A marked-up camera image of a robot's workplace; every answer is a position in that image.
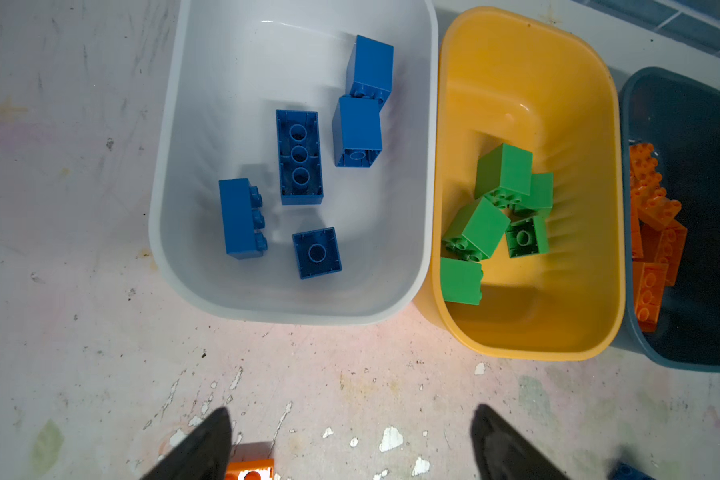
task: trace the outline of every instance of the blue block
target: blue block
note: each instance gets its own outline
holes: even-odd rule
[[[344,95],[338,100],[332,127],[336,167],[373,165],[382,152],[382,122],[375,100]]]
[[[282,204],[320,205],[322,166],[317,112],[277,110],[275,116]]]
[[[373,98],[381,111],[392,93],[394,47],[358,35],[347,65],[346,94]]]
[[[238,260],[263,255],[266,238],[258,231],[264,228],[259,188],[251,187],[247,178],[219,180],[219,193],[227,255]]]
[[[296,248],[298,275],[302,280],[342,271],[336,229],[333,227],[294,234],[293,246]]]
[[[653,477],[649,477],[648,475],[638,472],[631,466],[628,466],[625,463],[620,463],[618,468],[614,471],[613,476],[611,476],[610,480],[655,480]]]

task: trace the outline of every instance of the paint-stained tabletop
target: paint-stained tabletop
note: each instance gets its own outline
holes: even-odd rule
[[[617,87],[654,64],[720,88],[719,59],[575,2],[494,3],[584,38]],[[146,233],[179,4],[0,2],[0,478],[138,478],[220,406],[235,460],[281,480],[476,478],[484,402],[574,480],[720,479],[720,375],[481,357],[414,306],[320,328],[179,298]],[[436,4],[442,35],[475,0]]]

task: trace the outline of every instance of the green block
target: green block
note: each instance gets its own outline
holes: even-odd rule
[[[530,195],[521,195],[520,202],[514,205],[518,216],[536,214],[547,218],[552,211],[552,183],[554,174],[536,174],[530,177]]]
[[[443,243],[462,260],[479,262],[494,254],[507,225],[509,218],[504,212],[481,197],[456,214]]]
[[[534,215],[514,222],[507,228],[509,257],[548,254],[547,224],[542,216]]]
[[[440,288],[446,302],[479,305],[483,293],[480,292],[480,281],[483,279],[483,268],[474,262],[440,259]]]
[[[474,197],[486,197],[499,208],[530,195],[530,168],[534,156],[522,148],[501,144],[478,160]]]

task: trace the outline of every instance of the plastic bin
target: plastic bin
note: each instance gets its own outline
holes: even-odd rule
[[[620,94],[624,211],[629,217],[632,143],[653,144],[662,186],[682,202],[688,228],[680,271],[664,289],[659,324],[643,334],[632,295],[626,233],[626,309],[614,346],[674,369],[720,372],[720,91],[662,68],[644,68]]]
[[[400,311],[432,250],[438,26],[429,0],[183,0],[157,156],[150,244],[176,292],[214,315],[370,323]],[[331,120],[362,34],[394,46],[373,168],[333,165]],[[324,199],[282,206],[275,110],[318,112]],[[218,180],[259,187],[269,249],[224,252]],[[343,270],[300,280],[292,235],[336,228]]]
[[[490,356],[583,360],[624,314],[619,112],[608,68],[586,43],[534,20],[475,8],[442,43],[432,262],[415,302]],[[472,201],[478,159],[502,142],[554,172],[550,252],[510,258],[506,236],[482,262],[479,306],[443,302],[444,229]]]

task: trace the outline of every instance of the dark blue bin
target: dark blue bin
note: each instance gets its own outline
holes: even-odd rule
[[[635,73],[620,93],[626,308],[613,345],[673,369],[720,372],[720,91],[662,68]],[[659,324],[643,334],[632,294],[630,145],[651,143],[667,197],[688,228],[680,272]]]

